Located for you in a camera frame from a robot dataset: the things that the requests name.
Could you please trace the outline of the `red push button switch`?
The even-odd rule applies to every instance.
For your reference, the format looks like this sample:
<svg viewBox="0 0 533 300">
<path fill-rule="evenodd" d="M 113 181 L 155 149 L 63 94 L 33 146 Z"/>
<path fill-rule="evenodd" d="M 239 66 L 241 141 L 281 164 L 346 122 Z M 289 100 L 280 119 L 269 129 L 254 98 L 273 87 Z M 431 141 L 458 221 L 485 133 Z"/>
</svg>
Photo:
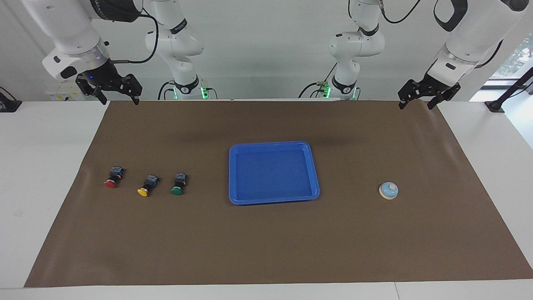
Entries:
<svg viewBox="0 0 533 300">
<path fill-rule="evenodd" d="M 108 188 L 116 188 L 119 182 L 124 177 L 125 169 L 121 166 L 114 166 L 110 170 L 108 179 L 104 182 L 104 185 Z"/>
</svg>

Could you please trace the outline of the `yellow push button switch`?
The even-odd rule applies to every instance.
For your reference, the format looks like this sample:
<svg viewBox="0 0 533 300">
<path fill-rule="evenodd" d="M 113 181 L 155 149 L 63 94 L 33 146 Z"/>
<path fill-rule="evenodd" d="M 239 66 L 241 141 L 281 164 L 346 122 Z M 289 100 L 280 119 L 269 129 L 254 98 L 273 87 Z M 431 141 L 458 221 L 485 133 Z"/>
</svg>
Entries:
<svg viewBox="0 0 533 300">
<path fill-rule="evenodd" d="M 137 189 L 137 193 L 141 196 L 147 197 L 152 190 L 159 184 L 160 178 L 157 175 L 150 174 L 145 179 L 143 186 Z"/>
</svg>

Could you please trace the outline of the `light blue desk bell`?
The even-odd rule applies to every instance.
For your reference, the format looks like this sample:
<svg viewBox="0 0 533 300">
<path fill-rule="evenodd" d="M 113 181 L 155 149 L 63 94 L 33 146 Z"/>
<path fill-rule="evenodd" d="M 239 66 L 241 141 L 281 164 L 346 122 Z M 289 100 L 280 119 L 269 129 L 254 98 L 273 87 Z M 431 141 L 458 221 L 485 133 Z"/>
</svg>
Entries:
<svg viewBox="0 0 533 300">
<path fill-rule="evenodd" d="M 384 199 L 392 200 L 398 196 L 399 188 L 397 184 L 393 182 L 384 182 L 379 186 L 378 191 Z"/>
</svg>

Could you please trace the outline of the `green push button switch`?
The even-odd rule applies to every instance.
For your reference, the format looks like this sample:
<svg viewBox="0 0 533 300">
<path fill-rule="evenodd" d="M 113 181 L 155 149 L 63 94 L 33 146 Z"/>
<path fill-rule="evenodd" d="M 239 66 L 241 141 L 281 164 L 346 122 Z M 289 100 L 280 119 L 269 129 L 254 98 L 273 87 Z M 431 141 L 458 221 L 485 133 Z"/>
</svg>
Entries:
<svg viewBox="0 0 533 300">
<path fill-rule="evenodd" d="M 174 186 L 171 189 L 173 195 L 182 195 L 184 193 L 184 188 L 187 185 L 188 176 L 186 173 L 177 173 L 174 179 Z"/>
</svg>

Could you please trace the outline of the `blue plastic tray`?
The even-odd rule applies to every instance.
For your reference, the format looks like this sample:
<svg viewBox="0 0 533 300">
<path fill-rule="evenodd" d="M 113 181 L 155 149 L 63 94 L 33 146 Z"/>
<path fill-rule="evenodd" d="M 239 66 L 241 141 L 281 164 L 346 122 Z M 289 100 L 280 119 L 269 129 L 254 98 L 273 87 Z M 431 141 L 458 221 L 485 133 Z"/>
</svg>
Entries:
<svg viewBox="0 0 533 300">
<path fill-rule="evenodd" d="M 305 141 L 236 144 L 229 149 L 229 200 L 234 205 L 296 203 L 321 193 Z"/>
</svg>

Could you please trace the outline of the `window with greenery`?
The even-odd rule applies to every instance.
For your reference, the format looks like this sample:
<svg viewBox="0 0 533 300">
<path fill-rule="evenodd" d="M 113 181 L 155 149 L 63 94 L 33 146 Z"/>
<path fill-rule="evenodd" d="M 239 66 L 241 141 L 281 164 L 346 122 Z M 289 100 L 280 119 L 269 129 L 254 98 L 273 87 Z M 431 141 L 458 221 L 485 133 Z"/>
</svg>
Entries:
<svg viewBox="0 0 533 300">
<path fill-rule="evenodd" d="M 533 59 L 533 33 L 531 33 L 489 78 L 510 80 L 522 76 L 525 65 Z"/>
</svg>

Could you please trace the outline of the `black table clamp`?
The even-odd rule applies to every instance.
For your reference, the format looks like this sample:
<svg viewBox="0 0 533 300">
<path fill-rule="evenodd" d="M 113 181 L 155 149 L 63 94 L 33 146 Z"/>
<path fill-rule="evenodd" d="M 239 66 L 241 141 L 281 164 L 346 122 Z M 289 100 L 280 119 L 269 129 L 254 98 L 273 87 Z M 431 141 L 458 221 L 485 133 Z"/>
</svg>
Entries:
<svg viewBox="0 0 533 300">
<path fill-rule="evenodd" d="M 0 86 L 0 113 L 16 112 L 21 104 L 21 100 L 17 100 L 6 88 Z"/>
</svg>

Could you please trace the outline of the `brown table mat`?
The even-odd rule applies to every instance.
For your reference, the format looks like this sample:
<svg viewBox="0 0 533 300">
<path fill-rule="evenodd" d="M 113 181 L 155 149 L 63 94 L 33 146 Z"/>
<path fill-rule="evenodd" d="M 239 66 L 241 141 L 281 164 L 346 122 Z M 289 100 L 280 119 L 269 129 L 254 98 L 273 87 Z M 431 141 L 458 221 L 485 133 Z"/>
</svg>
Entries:
<svg viewBox="0 0 533 300">
<path fill-rule="evenodd" d="M 285 141 L 310 144 L 318 199 L 231 203 L 230 147 Z M 109 188 L 114 166 L 125 173 Z M 150 174 L 160 182 L 144 197 Z M 379 194 L 385 182 L 395 199 Z M 422 101 L 114 101 L 25 286 L 530 278 L 449 125 Z"/>
</svg>

